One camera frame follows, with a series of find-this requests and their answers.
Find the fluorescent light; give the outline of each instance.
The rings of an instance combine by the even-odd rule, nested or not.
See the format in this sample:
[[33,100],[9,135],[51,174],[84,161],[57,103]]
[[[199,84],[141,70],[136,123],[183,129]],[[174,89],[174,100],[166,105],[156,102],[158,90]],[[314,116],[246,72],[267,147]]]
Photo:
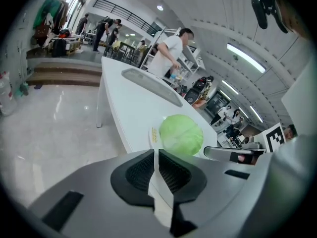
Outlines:
[[229,87],[235,94],[239,94],[236,90],[233,89],[231,85],[229,85],[226,81],[222,81],[227,87]]
[[256,110],[255,110],[252,106],[250,106],[250,109],[252,109],[252,111],[256,114],[256,116],[258,117],[258,119],[260,120],[260,122],[263,122],[262,119],[261,119],[261,117],[259,116],[259,114],[256,112]]
[[239,107],[239,109],[242,111],[242,113],[246,116],[247,119],[249,119],[249,117],[247,116],[247,114],[242,110],[242,108]]
[[221,90],[220,90],[220,92],[228,99],[228,100],[230,100],[231,101],[231,99],[229,98],[229,96],[228,95],[226,95],[224,92],[222,92]]
[[252,64],[256,69],[258,69],[261,73],[265,72],[265,68],[259,64],[257,61],[255,61],[252,57],[244,53],[242,50],[236,48],[235,46],[232,46],[230,43],[227,44],[227,49],[231,50],[232,52],[236,53],[238,56],[242,57],[246,61],[248,61],[250,64]]

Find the cabbage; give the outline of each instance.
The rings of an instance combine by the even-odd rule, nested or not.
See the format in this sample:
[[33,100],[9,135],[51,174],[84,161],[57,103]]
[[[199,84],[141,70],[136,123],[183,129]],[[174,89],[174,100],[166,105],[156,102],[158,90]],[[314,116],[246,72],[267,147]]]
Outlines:
[[164,150],[171,154],[194,155],[204,141],[203,131],[188,116],[167,117],[159,128]]

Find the man in white shirt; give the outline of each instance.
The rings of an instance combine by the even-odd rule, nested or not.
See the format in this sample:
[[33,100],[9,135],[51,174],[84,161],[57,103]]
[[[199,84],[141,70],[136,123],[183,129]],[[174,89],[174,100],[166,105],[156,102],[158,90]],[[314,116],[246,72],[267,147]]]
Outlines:
[[231,109],[231,106],[228,105],[227,107],[222,107],[218,110],[217,114],[214,116],[212,121],[210,122],[210,125],[213,125],[215,122],[217,122],[219,119],[224,119],[224,117],[230,116],[231,113],[229,113],[229,109]]
[[148,72],[157,77],[164,77],[168,70],[179,69],[180,63],[177,61],[183,52],[183,47],[188,45],[188,40],[194,38],[194,33],[189,28],[183,28],[179,36],[170,36],[158,45],[158,52],[151,62]]

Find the black metal railing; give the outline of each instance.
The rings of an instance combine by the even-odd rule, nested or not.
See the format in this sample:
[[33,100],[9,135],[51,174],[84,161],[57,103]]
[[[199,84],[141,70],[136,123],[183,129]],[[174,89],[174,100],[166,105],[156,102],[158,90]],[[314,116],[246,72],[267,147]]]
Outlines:
[[96,0],[93,7],[118,15],[120,19],[125,19],[131,22],[132,24],[146,31],[151,36],[154,36],[157,32],[157,30],[154,27],[152,27],[149,23],[145,22],[137,15],[109,1]]

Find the green jacket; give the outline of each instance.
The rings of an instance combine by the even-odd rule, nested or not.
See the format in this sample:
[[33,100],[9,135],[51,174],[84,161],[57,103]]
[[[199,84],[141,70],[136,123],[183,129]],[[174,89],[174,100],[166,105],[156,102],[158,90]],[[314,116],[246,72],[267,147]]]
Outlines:
[[50,13],[54,18],[58,13],[60,6],[61,2],[59,0],[45,0],[35,17],[33,28],[39,26],[44,21],[48,13]]

